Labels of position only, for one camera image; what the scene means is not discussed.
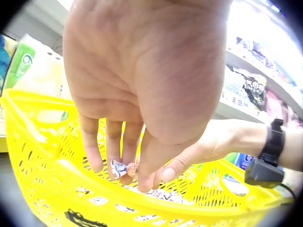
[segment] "black strap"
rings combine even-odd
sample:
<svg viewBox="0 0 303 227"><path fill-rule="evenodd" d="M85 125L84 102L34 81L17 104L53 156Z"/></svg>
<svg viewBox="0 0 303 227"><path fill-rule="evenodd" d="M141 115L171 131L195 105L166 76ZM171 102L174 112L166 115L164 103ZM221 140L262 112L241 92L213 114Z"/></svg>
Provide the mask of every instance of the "black strap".
<svg viewBox="0 0 303 227"><path fill-rule="evenodd" d="M274 119L267 128L266 144L259 156L259 159L277 167L279 157L282 153L285 143L285 132L281 129L283 120Z"/></svg>

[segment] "blue and white candy wrapper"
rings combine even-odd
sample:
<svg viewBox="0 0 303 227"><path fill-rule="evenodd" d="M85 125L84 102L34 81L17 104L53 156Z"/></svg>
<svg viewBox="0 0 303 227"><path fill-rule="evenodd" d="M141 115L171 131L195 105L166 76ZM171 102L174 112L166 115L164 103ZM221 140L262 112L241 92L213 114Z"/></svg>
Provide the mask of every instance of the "blue and white candy wrapper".
<svg viewBox="0 0 303 227"><path fill-rule="evenodd" d="M111 168L113 174L116 176L115 179L119 179L126 174L126 165L116 160L111 161Z"/></svg>

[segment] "fingernail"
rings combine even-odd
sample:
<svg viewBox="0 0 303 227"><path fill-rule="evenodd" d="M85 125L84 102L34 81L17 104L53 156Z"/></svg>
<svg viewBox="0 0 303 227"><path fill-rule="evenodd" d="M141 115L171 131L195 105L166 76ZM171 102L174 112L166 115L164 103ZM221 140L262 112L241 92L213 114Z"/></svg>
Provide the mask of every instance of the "fingernail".
<svg viewBox="0 0 303 227"><path fill-rule="evenodd" d="M162 173L162 181L167 183L172 181L175 178L175 171L173 168L165 169Z"/></svg>

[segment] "yellow plastic basket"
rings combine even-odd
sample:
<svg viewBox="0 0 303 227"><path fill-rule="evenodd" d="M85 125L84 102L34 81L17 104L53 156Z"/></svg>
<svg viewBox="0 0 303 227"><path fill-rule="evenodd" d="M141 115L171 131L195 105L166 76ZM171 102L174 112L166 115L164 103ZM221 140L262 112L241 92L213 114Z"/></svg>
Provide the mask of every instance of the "yellow plastic basket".
<svg viewBox="0 0 303 227"><path fill-rule="evenodd" d="M1 105L15 176L31 210L47 226L254 226L283 200L273 189L245 184L244 171L224 160L194 165L161 185L194 205L138 194L110 180L106 167L100 173L91 169L73 102L6 89ZM68 111L68 119L43 122L39 116L46 110ZM105 120L100 120L98 143L106 164ZM123 206L134 212L121 211ZM149 214L154 219L135 218Z"/></svg>

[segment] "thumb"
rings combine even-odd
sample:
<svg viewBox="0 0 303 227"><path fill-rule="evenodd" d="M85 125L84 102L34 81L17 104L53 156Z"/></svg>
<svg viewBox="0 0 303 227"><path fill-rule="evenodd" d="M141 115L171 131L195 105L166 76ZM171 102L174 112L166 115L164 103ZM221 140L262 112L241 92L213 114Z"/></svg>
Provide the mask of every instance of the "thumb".
<svg viewBox="0 0 303 227"><path fill-rule="evenodd" d="M183 174L192 164L194 164L198 157L197 143L186 148L180 155L176 156L164 168L161 180L163 182L170 182Z"/></svg>

